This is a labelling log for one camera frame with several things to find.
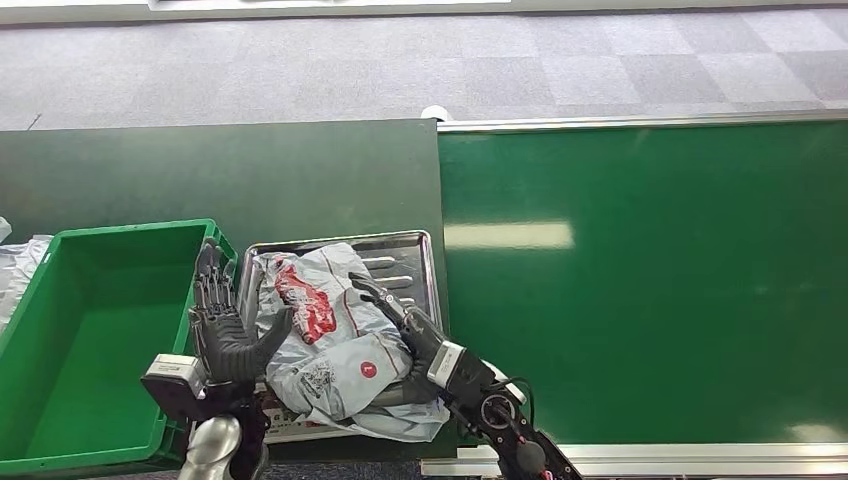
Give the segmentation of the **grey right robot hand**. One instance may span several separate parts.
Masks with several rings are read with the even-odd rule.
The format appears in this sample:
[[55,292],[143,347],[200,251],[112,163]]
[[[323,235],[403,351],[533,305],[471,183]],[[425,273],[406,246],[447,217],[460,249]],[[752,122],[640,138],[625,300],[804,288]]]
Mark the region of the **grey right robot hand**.
[[359,273],[349,273],[348,277],[356,289],[364,291],[360,298],[372,303],[397,327],[412,358],[410,371],[377,395],[372,405],[394,407],[436,400],[439,388],[427,378],[427,372],[446,336],[425,311],[417,306],[405,306],[373,278]]

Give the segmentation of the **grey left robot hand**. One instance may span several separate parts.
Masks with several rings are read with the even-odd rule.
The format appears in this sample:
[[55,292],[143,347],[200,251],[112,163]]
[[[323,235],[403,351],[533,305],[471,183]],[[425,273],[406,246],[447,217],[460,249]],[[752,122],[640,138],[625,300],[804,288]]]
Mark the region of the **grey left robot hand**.
[[281,307],[266,333],[248,334],[235,304],[236,263],[223,263],[223,257],[214,238],[203,239],[194,267],[195,304],[187,309],[195,351],[213,383],[252,385],[264,378],[270,360],[290,334],[294,309]]

